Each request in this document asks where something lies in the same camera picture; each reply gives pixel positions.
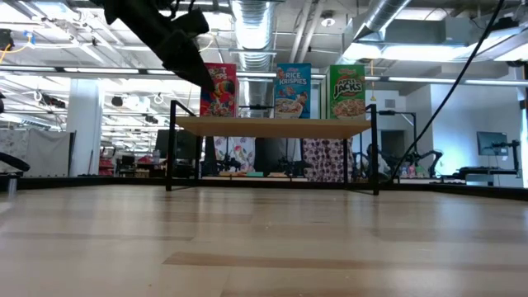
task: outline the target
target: table top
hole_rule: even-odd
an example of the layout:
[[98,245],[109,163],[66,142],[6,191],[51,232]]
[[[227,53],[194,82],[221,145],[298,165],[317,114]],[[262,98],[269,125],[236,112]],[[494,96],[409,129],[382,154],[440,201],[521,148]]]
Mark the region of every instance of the table top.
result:
[[198,136],[349,139],[370,129],[369,120],[177,117],[176,124]]

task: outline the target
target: black metal frame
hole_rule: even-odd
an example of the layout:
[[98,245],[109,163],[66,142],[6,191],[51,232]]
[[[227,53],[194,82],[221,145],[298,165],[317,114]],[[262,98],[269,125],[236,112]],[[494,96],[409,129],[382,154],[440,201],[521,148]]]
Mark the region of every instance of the black metal frame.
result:
[[[214,181],[205,181],[200,179],[200,154],[201,154],[201,140],[202,137],[197,135],[196,137],[196,155],[195,155],[195,176],[194,180],[178,180],[175,181],[172,179],[173,173],[173,164],[175,156],[174,152],[174,143],[176,140],[176,108],[177,106],[181,107],[189,116],[196,116],[192,111],[186,108],[178,100],[171,101],[171,115],[169,120],[169,133],[168,133],[168,155],[167,155],[167,171],[165,176],[165,190],[172,191],[172,186],[205,186],[206,184],[214,184]],[[370,128],[372,131],[372,146],[373,154],[378,155],[378,112],[376,104],[371,104],[366,107],[367,111],[372,113],[370,118]],[[378,158],[374,158],[372,163],[372,175],[370,177],[370,183],[366,184],[355,184],[350,183],[348,178],[348,154],[351,153],[348,151],[348,139],[343,139],[343,183],[324,183],[324,182],[310,182],[310,181],[280,181],[280,183],[274,183],[270,181],[233,181],[232,179],[221,181],[223,186],[249,186],[255,187],[255,183],[261,184],[260,186],[266,187],[283,187],[288,186],[292,188],[341,188],[346,190],[372,190],[375,196],[380,194],[380,181],[378,173]]]

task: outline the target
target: light wood floor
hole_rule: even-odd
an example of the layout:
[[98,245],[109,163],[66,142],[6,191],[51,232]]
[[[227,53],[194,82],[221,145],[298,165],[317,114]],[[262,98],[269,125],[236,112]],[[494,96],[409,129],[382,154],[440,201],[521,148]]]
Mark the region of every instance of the light wood floor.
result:
[[526,297],[528,204],[99,186],[0,195],[0,296]]

